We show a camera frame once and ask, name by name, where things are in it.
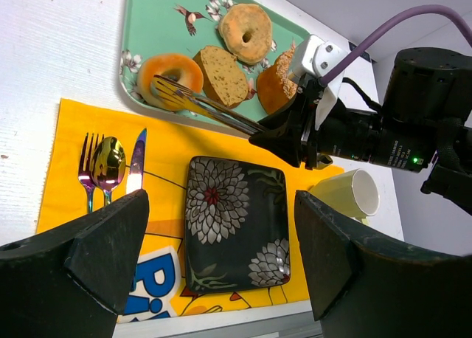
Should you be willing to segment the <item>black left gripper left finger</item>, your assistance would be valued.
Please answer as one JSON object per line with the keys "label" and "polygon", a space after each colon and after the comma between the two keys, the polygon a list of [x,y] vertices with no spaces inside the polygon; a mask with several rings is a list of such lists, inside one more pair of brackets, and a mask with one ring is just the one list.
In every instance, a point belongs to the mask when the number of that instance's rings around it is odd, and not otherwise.
{"label": "black left gripper left finger", "polygon": [[2,337],[112,337],[149,216],[136,190],[1,247]]}

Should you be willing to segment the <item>metal tongs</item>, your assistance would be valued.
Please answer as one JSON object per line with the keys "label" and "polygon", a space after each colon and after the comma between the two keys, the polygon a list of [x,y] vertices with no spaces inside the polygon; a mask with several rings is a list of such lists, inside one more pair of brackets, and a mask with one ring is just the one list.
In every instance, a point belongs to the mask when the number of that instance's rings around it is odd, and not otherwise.
{"label": "metal tongs", "polygon": [[268,129],[241,114],[193,92],[191,89],[161,75],[154,75],[150,90],[168,105],[179,107],[216,120],[246,135],[263,133]]}

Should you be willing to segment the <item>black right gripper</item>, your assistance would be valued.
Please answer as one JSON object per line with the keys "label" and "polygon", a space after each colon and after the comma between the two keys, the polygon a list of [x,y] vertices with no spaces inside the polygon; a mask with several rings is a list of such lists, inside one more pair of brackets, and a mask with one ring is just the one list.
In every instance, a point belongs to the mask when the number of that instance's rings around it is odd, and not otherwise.
{"label": "black right gripper", "polygon": [[317,131],[323,89],[303,75],[288,105],[261,120],[268,130],[251,136],[294,167],[322,168],[333,156],[419,172],[431,162],[471,171],[471,58],[448,49],[399,51],[384,101],[367,110],[338,101]]}

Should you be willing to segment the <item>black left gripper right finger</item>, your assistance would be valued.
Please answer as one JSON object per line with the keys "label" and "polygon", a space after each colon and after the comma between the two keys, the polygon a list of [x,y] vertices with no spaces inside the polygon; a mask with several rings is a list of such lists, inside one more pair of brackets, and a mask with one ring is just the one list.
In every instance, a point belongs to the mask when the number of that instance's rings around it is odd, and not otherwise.
{"label": "black left gripper right finger", "polygon": [[325,337],[469,337],[471,257],[399,241],[298,191],[294,220]]}

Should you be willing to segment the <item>orange glazed donut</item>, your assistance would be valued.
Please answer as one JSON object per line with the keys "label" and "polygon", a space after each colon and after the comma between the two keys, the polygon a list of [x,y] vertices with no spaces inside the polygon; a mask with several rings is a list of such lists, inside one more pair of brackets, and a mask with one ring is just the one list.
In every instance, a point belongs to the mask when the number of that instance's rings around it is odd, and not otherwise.
{"label": "orange glazed donut", "polygon": [[151,92],[150,86],[154,75],[176,78],[176,82],[194,92],[200,93],[204,84],[204,74],[199,65],[186,55],[167,53],[148,58],[140,67],[137,76],[137,88],[149,105],[168,111],[180,111]]}

